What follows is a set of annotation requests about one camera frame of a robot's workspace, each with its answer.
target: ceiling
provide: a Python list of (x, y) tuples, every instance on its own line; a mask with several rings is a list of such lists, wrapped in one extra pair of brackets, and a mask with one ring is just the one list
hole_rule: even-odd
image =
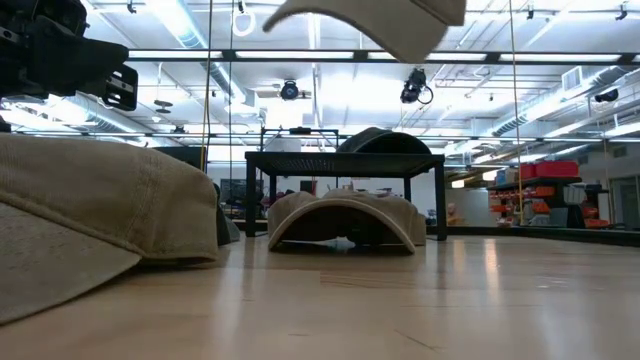
[[(89, 38), (123, 44), (131, 49), (179, 49), (183, 45), (169, 31), (171, 24), (163, 23), (147, 6), (153, 1), (135, 1), (135, 14), (127, 10), (124, 0), (82, 0), (89, 10), (91, 27)], [(202, 34), (209, 27), (209, 1), (186, 1), (189, 13)], [(245, 36), (232, 31), (232, 9), (237, 14), (237, 2), (214, 0), (211, 23), (211, 44), (215, 49), (252, 50), (380, 50), (367, 36), (326, 16), (299, 15), (278, 25), (271, 33), (261, 29), (267, 17), (283, 0), (246, 1), (246, 9), (255, 15), (255, 29)], [(624, 3), (628, 16), (615, 18)], [(529, 5), (534, 17), (528, 20)], [(637, 52), (634, 34), (640, 29), (640, 1), (607, 0), (512, 0), (514, 13), (509, 12), (508, 0), (468, 0), (465, 25), (452, 27), (438, 46), (440, 51), (501, 51), (512, 47), (510, 21), (516, 51), (625, 53)], [(240, 30), (249, 26), (249, 16), (239, 16)], [(133, 112), (107, 111), (105, 116), (122, 122), (132, 131), (170, 132), (176, 125), (185, 126), (191, 133), (202, 132), (204, 119), (206, 69), (195, 62), (143, 63), (130, 62), (139, 73), (138, 108)], [(210, 98), (211, 132), (234, 133), (259, 131), (267, 127), (283, 126), (323, 127), (354, 134), (369, 127), (405, 131), (428, 136), (487, 136), (507, 116), (515, 111), (516, 99), (520, 109), (539, 101), (551, 89), (562, 86), (562, 75), (574, 66), (513, 66), (437, 65), (422, 66), (434, 90), (434, 100), (428, 106), (419, 103), (402, 104), (399, 95), (403, 83), (414, 68), (405, 64), (374, 63), (222, 63), (234, 81), (250, 94), (251, 102), (229, 113), (229, 102), (215, 82)], [(295, 80), (305, 91), (306, 99), (284, 102), (278, 89), (284, 80)], [(545, 137), (547, 134), (614, 106), (635, 101), (635, 77), (619, 86), (620, 99), (614, 103), (590, 106), (586, 97), (557, 104), (536, 119), (520, 127), (520, 135)], [(171, 113), (156, 114), (155, 100), (173, 103)], [(621, 126), (612, 122), (613, 115), (598, 123), (599, 130)], [(590, 137), (593, 124), (565, 133)], [(509, 131), (503, 136), (516, 136)], [(235, 145), (257, 144), (257, 139), (234, 140)], [(173, 142), (184, 145), (201, 143), (200, 139), (183, 138)], [(228, 144), (228, 139), (212, 139), (212, 144)], [(468, 141), (428, 141), (451, 157), (462, 156), (453, 147)], [(479, 144), (465, 149), (479, 157), (503, 149), (500, 146)]]

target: black dome object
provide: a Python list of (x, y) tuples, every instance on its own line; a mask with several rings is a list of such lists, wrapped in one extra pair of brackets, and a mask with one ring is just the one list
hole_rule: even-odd
[(375, 127), (350, 137), (336, 152), (431, 155), (429, 147), (415, 136)]

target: red storage bin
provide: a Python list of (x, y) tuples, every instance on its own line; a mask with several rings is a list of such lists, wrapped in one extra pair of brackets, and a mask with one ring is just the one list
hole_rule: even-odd
[(536, 165), (535, 164), (522, 164), (520, 166), (520, 174), (522, 176), (522, 180), (533, 179), (536, 176)]
[(580, 170), (574, 161), (543, 161), (536, 164), (537, 177), (578, 177)]

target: cap visor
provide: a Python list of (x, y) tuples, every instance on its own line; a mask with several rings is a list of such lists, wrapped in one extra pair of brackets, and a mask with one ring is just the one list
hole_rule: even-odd
[[(289, 214), (284, 219), (284, 221), (282, 221), (276, 227), (273, 233), (270, 234), (269, 249), (275, 248), (282, 241), (281, 239), (282, 235), (284, 235), (287, 229), (289, 229), (290, 226), (293, 226), (295, 222), (298, 219), (302, 218), (305, 214), (309, 214), (321, 208), (329, 208), (329, 207), (345, 207), (345, 208), (350, 208), (357, 211), (362, 211), (369, 215), (374, 216), (377, 220), (382, 222), (389, 230), (391, 230), (396, 235), (397, 239), (407, 248), (407, 250), (409, 250), (409, 252), (411, 252), (412, 254), (415, 253), (416, 251), (415, 245), (411, 242), (411, 239), (409, 238), (407, 233), (400, 226), (398, 226), (398, 224), (396, 224), (395, 221), (393, 221), (390, 217), (388, 217), (385, 213), (376, 209), (373, 206), (367, 205), (360, 201), (354, 201), (350, 199), (335, 199), (335, 198), (313, 201), (294, 210), (291, 214)], [(317, 221), (314, 222), (314, 225), (311, 226), (312, 228), (305, 229), (305, 231), (307, 233), (313, 232), (314, 231), (313, 226), (319, 227), (316, 230), (321, 231), (322, 229), (320, 227), (326, 227), (326, 225), (327, 224), (324, 221), (322, 221), (321, 219), (317, 219)]]
[(289, 16), (331, 16), (360, 30), (401, 62), (420, 64), (440, 43), (447, 26), (410, 1), (288, 0), (267, 19), (266, 32)]
[(140, 256), (0, 203), (0, 325), (70, 300)]

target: black camera rig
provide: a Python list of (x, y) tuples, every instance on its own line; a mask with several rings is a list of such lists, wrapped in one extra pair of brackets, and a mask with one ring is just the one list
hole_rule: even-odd
[(0, 99), (80, 91), (135, 110), (138, 73), (124, 65), (129, 49), (85, 38), (86, 20), (79, 0), (0, 0)]

